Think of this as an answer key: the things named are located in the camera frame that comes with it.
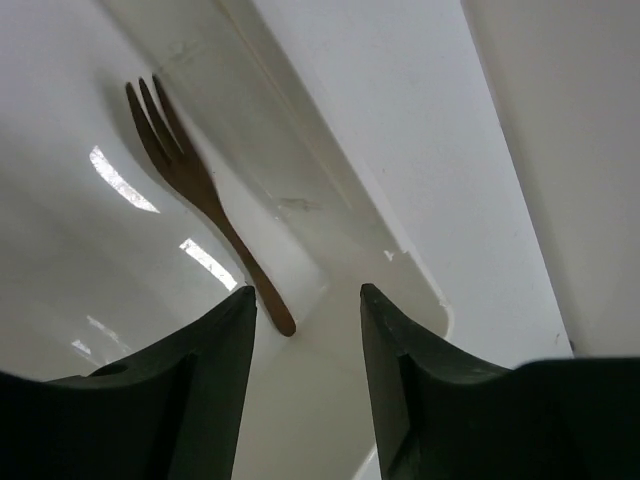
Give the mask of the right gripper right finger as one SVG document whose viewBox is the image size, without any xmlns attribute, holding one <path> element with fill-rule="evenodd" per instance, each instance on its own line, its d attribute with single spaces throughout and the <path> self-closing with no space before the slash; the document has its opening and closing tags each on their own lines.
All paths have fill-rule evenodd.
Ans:
<svg viewBox="0 0 640 480">
<path fill-rule="evenodd" d="M 375 439 L 385 479 L 635 479 L 637 358 L 506 369 L 360 291 Z"/>
</svg>

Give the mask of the brown wooden fork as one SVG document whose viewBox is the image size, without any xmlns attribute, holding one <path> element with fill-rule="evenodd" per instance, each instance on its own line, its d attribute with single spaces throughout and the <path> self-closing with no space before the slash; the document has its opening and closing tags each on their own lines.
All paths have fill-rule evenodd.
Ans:
<svg viewBox="0 0 640 480">
<path fill-rule="evenodd" d="M 296 322 L 269 276 L 230 222 L 214 176 L 198 153 L 159 77 L 152 76 L 159 103 L 153 101 L 143 78 L 128 82 L 125 92 L 139 139 L 161 177 L 217 227 L 229 242 L 254 282 L 263 305 L 278 332 L 291 337 Z"/>
</svg>

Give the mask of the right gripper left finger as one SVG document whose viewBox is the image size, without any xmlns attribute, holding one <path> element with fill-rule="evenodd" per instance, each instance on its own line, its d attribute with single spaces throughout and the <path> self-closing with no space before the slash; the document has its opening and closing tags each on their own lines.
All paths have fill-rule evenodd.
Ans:
<svg viewBox="0 0 640 480">
<path fill-rule="evenodd" d="M 5 479 L 228 479 L 257 305 L 243 287 L 87 376 L 1 377 Z"/>
</svg>

